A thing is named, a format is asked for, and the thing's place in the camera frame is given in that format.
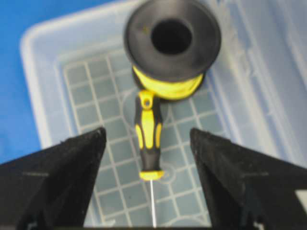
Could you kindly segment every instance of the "yellow cord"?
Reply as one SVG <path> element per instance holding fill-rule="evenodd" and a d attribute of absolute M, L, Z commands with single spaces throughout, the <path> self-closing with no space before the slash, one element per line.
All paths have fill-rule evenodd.
<path fill-rule="evenodd" d="M 188 81 L 170 83 L 152 79 L 135 66 L 133 66 L 133 70 L 147 90 L 153 91 L 158 97 L 167 100 L 180 100 L 189 97 L 201 84 L 203 78 L 203 74 L 201 74 Z"/>

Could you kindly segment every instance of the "screwdriver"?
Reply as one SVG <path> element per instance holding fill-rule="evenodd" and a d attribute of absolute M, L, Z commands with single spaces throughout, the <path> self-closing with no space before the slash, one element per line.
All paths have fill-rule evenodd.
<path fill-rule="evenodd" d="M 140 178 L 150 181 L 153 227 L 156 228 L 153 181 L 163 177 L 160 168 L 162 116 L 160 99 L 152 91 L 140 91 L 136 97 L 135 130 L 139 140 L 142 171 Z"/>

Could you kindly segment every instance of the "metal shaft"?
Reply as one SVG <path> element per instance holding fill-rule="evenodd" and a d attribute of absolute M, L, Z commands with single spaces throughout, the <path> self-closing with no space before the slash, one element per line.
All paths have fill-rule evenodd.
<path fill-rule="evenodd" d="M 154 206 L 154 186 L 153 181 L 150 181 L 150 194 L 151 194 L 151 200 L 152 200 L 152 217 L 153 217 L 153 227 L 157 227 L 157 220 L 155 215 L 155 206 Z"/>

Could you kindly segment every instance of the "translucent plastic container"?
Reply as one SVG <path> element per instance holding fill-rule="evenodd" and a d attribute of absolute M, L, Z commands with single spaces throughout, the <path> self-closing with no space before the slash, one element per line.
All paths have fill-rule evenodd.
<path fill-rule="evenodd" d="M 35 25 L 21 43 L 42 147 L 100 125 L 107 129 L 89 226 L 151 224 L 148 185 L 134 178 L 141 166 L 133 130 L 137 88 L 122 44 L 125 21 L 141 2 L 114 2 Z M 189 151 L 191 127 L 307 166 L 307 2 L 203 2 L 219 21 L 223 44 L 203 87 L 188 100 L 163 105 L 168 173 L 155 185 L 162 226 L 210 225 Z"/>

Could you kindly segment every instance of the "blue surface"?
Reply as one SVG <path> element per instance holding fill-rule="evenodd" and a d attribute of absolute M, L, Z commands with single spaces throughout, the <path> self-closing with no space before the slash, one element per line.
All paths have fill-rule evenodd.
<path fill-rule="evenodd" d="M 35 23 L 108 1 L 0 1 L 0 163 L 40 150 L 19 52 L 23 33 Z"/>

